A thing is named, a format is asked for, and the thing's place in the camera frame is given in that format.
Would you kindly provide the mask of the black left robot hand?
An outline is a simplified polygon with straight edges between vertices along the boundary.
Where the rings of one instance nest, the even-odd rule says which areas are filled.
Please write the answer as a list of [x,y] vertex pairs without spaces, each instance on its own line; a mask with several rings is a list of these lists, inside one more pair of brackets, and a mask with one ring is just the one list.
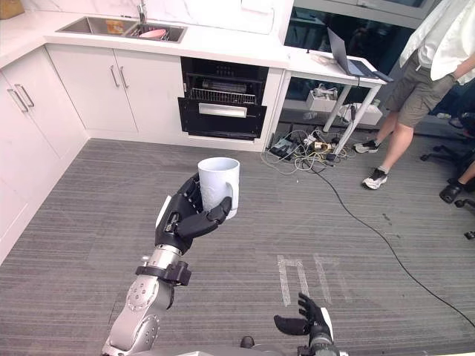
[[215,207],[205,208],[198,174],[191,176],[160,209],[155,228],[156,246],[170,245],[185,254],[193,239],[215,230],[228,217],[232,198],[224,197]]

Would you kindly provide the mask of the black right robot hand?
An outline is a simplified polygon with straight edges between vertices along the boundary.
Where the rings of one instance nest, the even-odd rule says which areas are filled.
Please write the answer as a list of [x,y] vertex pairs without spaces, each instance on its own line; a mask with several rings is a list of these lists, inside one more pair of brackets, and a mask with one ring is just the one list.
[[304,293],[298,293],[299,314],[304,318],[288,318],[280,315],[274,316],[277,329],[287,335],[308,335],[309,341],[322,336],[333,343],[330,327],[324,319],[321,308]]

